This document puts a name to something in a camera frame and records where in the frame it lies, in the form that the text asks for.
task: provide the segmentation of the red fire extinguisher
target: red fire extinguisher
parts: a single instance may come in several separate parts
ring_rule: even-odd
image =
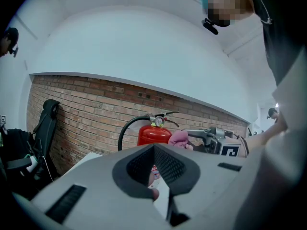
[[[157,114],[154,117],[136,117],[132,120],[130,120],[121,130],[121,133],[118,138],[118,150],[121,151],[122,149],[122,140],[125,134],[126,129],[134,122],[139,120],[149,120],[152,122],[151,125],[146,125],[140,128],[139,131],[139,138],[138,138],[138,146],[145,145],[145,144],[152,144],[152,143],[168,143],[168,140],[172,136],[172,133],[166,129],[163,128],[163,125],[165,122],[170,122],[175,124],[177,127],[179,125],[169,119],[167,119],[166,115],[172,114],[172,113],[178,113],[178,112],[169,112],[169,113],[162,113]]]

